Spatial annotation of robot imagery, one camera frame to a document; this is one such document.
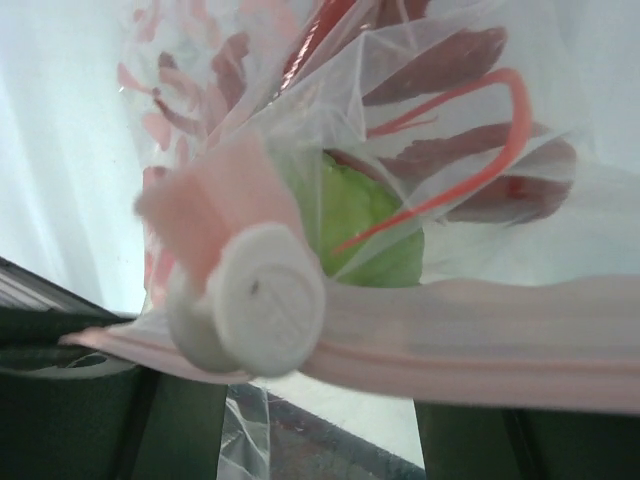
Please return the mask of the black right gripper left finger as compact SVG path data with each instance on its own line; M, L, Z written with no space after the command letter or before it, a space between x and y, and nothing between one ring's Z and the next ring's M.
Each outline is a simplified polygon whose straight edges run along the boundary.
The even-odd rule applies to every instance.
M2 308L2 478L216 478L225 388L60 341L124 321Z

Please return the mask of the clear zip top bag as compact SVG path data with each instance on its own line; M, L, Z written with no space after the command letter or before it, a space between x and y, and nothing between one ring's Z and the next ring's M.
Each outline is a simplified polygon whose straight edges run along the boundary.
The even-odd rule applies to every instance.
M639 149L565 1L129 1L152 307L65 336L184 379L639 418Z

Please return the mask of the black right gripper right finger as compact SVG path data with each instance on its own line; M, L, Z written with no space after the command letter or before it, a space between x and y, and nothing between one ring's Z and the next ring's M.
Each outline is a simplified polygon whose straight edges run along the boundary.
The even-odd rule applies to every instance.
M637 479L639 418L415 405L429 479Z

